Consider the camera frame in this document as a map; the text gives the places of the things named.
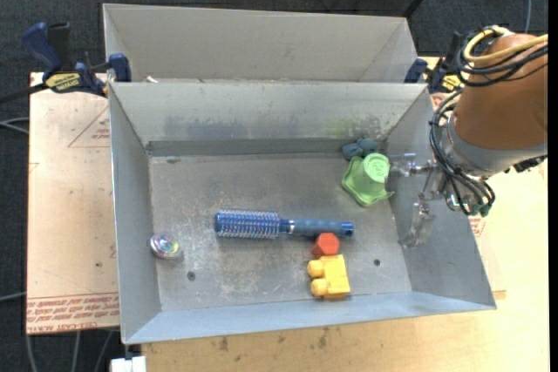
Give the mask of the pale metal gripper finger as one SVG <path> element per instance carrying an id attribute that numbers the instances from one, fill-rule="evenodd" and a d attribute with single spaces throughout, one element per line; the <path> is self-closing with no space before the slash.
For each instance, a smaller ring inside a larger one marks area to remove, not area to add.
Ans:
<path id="1" fill-rule="evenodd" d="M 404 248 L 424 245 L 430 238 L 435 214 L 426 200 L 418 200 L 413 204 L 411 225 L 407 233 L 399 239 Z"/>
<path id="2" fill-rule="evenodd" d="M 412 176 L 426 174 L 434 169 L 434 163 L 429 160 L 420 161 L 415 152 L 404 152 L 401 154 L 389 155 L 390 178 L 409 178 Z"/>

